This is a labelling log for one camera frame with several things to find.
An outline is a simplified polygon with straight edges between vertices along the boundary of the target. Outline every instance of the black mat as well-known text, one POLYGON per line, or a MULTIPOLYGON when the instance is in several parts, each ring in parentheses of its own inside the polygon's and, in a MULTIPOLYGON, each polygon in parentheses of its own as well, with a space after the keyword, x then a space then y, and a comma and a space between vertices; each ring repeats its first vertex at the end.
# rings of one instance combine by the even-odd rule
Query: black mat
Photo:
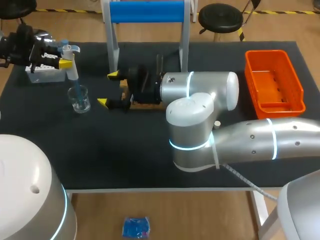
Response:
MULTIPOLYGON (((105 43, 79 43, 76 56, 82 84, 88 87, 90 112, 77 115, 68 102, 69 82, 27 84, 23 67, 15 67, 0 98, 0 133, 37 144, 48 156, 67 189, 237 188, 247 187, 225 169, 196 173, 178 170, 172 161, 168 126, 160 111, 108 111, 97 98, 119 93, 107 80, 105 43)), ((175 43, 122 43, 120 67, 146 64, 155 72, 156 55, 164 55, 164 70, 179 71, 175 43)), ((255 119, 244 77, 245 52, 285 50, 304 88, 306 112, 320 119, 320 94, 295 42, 191 43, 189 71, 233 71, 239 76, 238 107, 218 120, 227 126, 255 119)), ((320 169, 320 159, 286 159, 232 164, 260 187, 281 187, 320 169)))

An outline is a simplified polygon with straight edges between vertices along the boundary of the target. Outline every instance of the blue bar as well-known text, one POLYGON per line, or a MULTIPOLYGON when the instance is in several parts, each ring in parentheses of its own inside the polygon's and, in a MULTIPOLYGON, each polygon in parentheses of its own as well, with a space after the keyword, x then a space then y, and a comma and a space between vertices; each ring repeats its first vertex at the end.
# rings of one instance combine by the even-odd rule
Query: blue bar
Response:
POLYGON ((112 23, 183 23, 184 1, 111 1, 112 23))

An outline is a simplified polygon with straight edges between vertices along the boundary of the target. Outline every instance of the blue packet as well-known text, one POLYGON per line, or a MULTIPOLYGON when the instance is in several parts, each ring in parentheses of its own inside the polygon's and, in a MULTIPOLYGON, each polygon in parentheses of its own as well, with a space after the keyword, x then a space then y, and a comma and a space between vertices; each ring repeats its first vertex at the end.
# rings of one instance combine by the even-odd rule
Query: blue packet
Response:
POLYGON ((125 238, 146 239, 149 237, 150 224, 148 217, 126 217, 122 228, 122 236, 125 238))

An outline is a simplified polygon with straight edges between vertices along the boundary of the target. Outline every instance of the wooden floor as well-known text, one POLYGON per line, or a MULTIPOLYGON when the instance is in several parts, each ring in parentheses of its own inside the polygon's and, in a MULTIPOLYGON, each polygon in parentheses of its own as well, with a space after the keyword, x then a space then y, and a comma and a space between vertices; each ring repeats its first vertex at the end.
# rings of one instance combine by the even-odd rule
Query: wooden floor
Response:
MULTIPOLYGON (((100 11, 90 0, 38 0, 41 9, 100 11)), ((199 0, 201 7, 216 0, 199 0)), ((223 0, 242 9, 246 0, 223 0)), ((262 0, 258 10, 312 11, 312 0, 262 0)), ((44 29, 58 39, 76 42, 105 42, 102 16, 86 13, 35 12, 25 18, 34 28, 44 29)), ((17 28, 15 20, 3 21, 5 34, 17 28)), ((199 35, 201 26, 191 25, 191 41, 212 41, 213 33, 199 35)), ((178 42, 179 24, 118 24, 120 42, 178 42)), ((320 16, 304 14, 256 14, 243 32, 247 41, 296 41, 314 80, 320 86, 320 16)), ((239 41, 237 33, 224 34, 222 42, 239 41)), ((0 68, 0 93, 11 68, 0 68)), ((150 217, 152 240, 254 240, 251 202, 246 192, 164 192, 79 194, 73 201, 77 240, 121 239, 125 217, 150 217)), ((275 204, 267 200, 268 210, 275 204)), ((283 240, 279 232, 274 240, 283 240)))

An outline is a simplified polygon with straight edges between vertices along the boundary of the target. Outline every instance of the white cable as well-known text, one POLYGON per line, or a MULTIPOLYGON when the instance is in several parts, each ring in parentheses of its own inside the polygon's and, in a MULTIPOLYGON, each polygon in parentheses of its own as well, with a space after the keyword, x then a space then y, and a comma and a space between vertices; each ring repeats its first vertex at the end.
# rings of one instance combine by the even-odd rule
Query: white cable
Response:
POLYGON ((266 196, 267 198, 273 200, 273 201, 277 201, 277 198, 265 191, 263 191, 260 187, 258 187, 257 185, 254 185, 251 181, 249 181, 248 179, 246 179, 244 176, 242 176, 239 172, 237 172, 235 169, 233 169, 231 166, 229 166, 228 164, 223 164, 222 166, 224 166, 228 171, 230 171, 231 173, 233 173, 234 175, 236 175, 241 181, 243 181, 244 183, 248 184, 251 188, 253 188, 254 190, 256 190, 257 192, 261 193, 263 196, 266 196))

